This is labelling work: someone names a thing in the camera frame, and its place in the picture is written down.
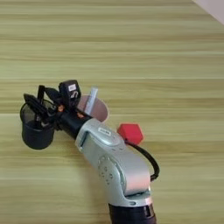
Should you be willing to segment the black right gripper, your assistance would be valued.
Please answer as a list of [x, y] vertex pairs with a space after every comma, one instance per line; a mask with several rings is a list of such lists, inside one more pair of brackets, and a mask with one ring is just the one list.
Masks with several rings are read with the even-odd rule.
[[[51, 87], [45, 88], [45, 93], [53, 102], [61, 102], [60, 93]], [[56, 130], [64, 130], [70, 137], [76, 139], [81, 127], [92, 116], [83, 115], [80, 111], [70, 111], [64, 109], [62, 112], [58, 111], [56, 106], [46, 108], [34, 95], [24, 94], [25, 103], [30, 109], [42, 119], [46, 119], [53, 125]]]

